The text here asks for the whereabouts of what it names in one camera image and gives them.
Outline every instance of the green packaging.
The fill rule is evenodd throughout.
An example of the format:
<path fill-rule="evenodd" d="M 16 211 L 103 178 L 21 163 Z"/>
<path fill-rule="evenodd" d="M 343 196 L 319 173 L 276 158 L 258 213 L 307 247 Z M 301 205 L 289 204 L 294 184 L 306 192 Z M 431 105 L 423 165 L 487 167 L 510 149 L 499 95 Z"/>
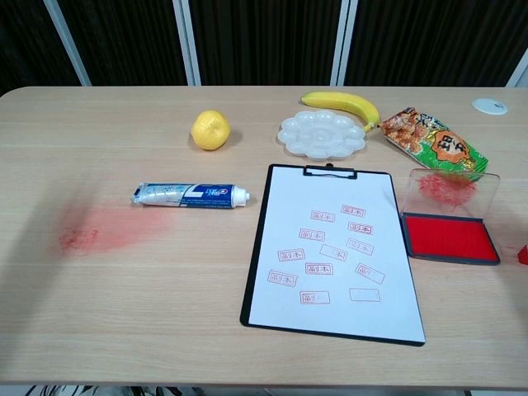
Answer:
<path fill-rule="evenodd" d="M 435 117 L 414 107 L 379 124 L 385 138 L 425 167 L 484 172 L 488 160 Z"/>

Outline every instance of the clipboard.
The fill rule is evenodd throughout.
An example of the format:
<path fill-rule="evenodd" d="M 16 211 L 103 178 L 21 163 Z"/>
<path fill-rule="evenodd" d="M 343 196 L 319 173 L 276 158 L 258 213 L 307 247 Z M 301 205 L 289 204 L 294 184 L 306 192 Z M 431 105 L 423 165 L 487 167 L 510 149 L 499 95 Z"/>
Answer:
<path fill-rule="evenodd" d="M 392 177 L 270 165 L 240 322 L 423 345 Z"/>

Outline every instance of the floor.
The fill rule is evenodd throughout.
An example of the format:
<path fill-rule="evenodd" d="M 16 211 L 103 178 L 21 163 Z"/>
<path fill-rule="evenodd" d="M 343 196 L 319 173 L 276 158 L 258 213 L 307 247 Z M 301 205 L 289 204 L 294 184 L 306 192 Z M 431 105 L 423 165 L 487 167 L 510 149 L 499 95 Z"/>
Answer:
<path fill-rule="evenodd" d="M 0 396 L 26 396 L 31 389 L 30 385 L 4 385 L 0 386 Z M 47 396 L 42 393 L 42 386 L 34 388 L 31 396 Z M 464 396 L 464 392 L 455 390 L 375 390 L 375 389 L 264 389 L 264 388 L 188 388 L 180 387 L 183 396 Z M 80 389 L 76 386 L 64 386 L 53 396 L 79 395 Z M 144 388 L 145 396 L 157 396 L 154 387 Z M 502 391 L 477 391 L 471 392 L 472 396 L 528 396 L 527 392 L 502 392 Z M 92 396 L 92 389 L 83 396 Z M 97 389 L 95 396 L 133 396 L 127 387 L 106 386 Z M 163 396 L 172 396 L 167 390 Z"/>

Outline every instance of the red ink smear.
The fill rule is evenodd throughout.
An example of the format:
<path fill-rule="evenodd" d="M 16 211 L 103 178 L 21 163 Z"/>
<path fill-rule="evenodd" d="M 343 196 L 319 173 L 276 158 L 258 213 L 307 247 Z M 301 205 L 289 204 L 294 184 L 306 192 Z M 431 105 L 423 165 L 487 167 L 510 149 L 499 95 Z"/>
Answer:
<path fill-rule="evenodd" d="M 69 206 L 59 219 L 65 256 L 108 252 L 156 238 L 170 229 L 171 208 Z"/>
<path fill-rule="evenodd" d="M 451 206 L 460 206 L 471 200 L 477 191 L 473 182 L 461 175 L 433 173 L 418 181 L 420 192 L 428 198 Z"/>

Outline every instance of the clear plastic lid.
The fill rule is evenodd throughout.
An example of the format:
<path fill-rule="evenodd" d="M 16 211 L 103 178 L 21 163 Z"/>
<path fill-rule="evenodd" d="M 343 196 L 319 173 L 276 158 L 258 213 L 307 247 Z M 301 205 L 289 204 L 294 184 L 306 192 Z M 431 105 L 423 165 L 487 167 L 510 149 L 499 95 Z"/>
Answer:
<path fill-rule="evenodd" d="M 492 173 L 413 169 L 402 213 L 484 219 L 499 182 Z"/>

